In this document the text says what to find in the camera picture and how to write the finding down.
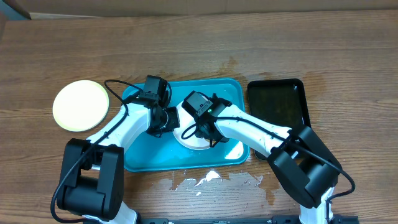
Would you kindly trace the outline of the small white plate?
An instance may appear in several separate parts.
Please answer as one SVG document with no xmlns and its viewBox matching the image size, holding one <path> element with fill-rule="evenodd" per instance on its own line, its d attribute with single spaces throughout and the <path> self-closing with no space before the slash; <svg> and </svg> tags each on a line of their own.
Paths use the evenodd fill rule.
<svg viewBox="0 0 398 224">
<path fill-rule="evenodd" d="M 202 92 L 199 93 L 210 99 L 204 93 Z M 174 137 L 181 145 L 189 149 L 204 150 L 211 148 L 209 146 L 209 142 L 206 139 L 198 138 L 195 136 L 196 133 L 195 129 L 197 127 L 195 121 L 198 120 L 199 118 L 209 118 L 211 116 L 211 109 L 213 105 L 206 113 L 203 113 L 199 118 L 194 119 L 182 108 L 182 102 L 177 105 L 180 127 L 174 129 L 173 131 Z"/>
</svg>

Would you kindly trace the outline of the yellow plate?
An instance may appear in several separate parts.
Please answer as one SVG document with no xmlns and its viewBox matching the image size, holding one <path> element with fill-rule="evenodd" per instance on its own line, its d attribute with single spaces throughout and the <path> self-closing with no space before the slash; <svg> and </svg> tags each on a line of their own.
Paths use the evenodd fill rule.
<svg viewBox="0 0 398 224">
<path fill-rule="evenodd" d="M 54 99 L 55 122 L 68 131 L 82 132 L 94 128 L 108 113 L 106 90 L 91 80 L 78 80 L 63 87 Z"/>
</svg>

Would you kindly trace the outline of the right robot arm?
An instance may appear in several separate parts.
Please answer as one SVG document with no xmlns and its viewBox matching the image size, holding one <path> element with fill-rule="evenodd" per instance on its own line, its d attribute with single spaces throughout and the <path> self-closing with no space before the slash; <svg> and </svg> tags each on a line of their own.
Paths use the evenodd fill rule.
<svg viewBox="0 0 398 224">
<path fill-rule="evenodd" d="M 204 101 L 191 112 L 195 136 L 213 147 L 229 139 L 262 154 L 282 188 L 300 205 L 300 223 L 330 223 L 331 201 L 343 170 L 336 157 L 308 126 L 278 126 L 255 118 L 231 102 Z"/>
</svg>

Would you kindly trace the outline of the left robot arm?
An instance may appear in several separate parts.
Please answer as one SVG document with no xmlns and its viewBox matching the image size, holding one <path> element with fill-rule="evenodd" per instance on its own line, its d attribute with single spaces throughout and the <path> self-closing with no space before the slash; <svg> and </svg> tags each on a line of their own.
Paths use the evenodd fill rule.
<svg viewBox="0 0 398 224">
<path fill-rule="evenodd" d="M 119 113 L 86 140 L 72 138 L 65 146 L 55 209 L 77 215 L 74 223 L 136 223 L 139 215 L 123 202 L 124 155 L 141 133 L 157 138 L 179 126 L 176 107 L 123 104 Z"/>
</svg>

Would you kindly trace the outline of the blue plastic tray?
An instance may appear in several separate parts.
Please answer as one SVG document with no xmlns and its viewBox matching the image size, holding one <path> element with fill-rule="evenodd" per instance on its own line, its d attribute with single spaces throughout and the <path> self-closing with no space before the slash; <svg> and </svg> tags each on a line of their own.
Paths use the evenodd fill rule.
<svg viewBox="0 0 398 224">
<path fill-rule="evenodd" d="M 207 96 L 215 93 L 244 110 L 242 86 L 232 78 L 179 81 L 170 85 L 170 106 L 178 105 L 195 90 Z M 181 145 L 172 133 L 164 133 L 161 138 L 142 133 L 124 155 L 124 168 L 131 172 L 145 172 L 227 166 L 243 163 L 249 154 L 249 147 L 235 139 L 196 151 Z"/>
</svg>

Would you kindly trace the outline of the black tray with water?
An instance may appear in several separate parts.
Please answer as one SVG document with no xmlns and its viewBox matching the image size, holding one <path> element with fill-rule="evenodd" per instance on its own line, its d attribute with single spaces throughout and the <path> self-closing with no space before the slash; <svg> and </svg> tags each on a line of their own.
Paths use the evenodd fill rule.
<svg viewBox="0 0 398 224">
<path fill-rule="evenodd" d="M 304 85 L 298 78 L 252 81 L 247 91 L 250 115 L 278 126 L 311 126 Z"/>
</svg>

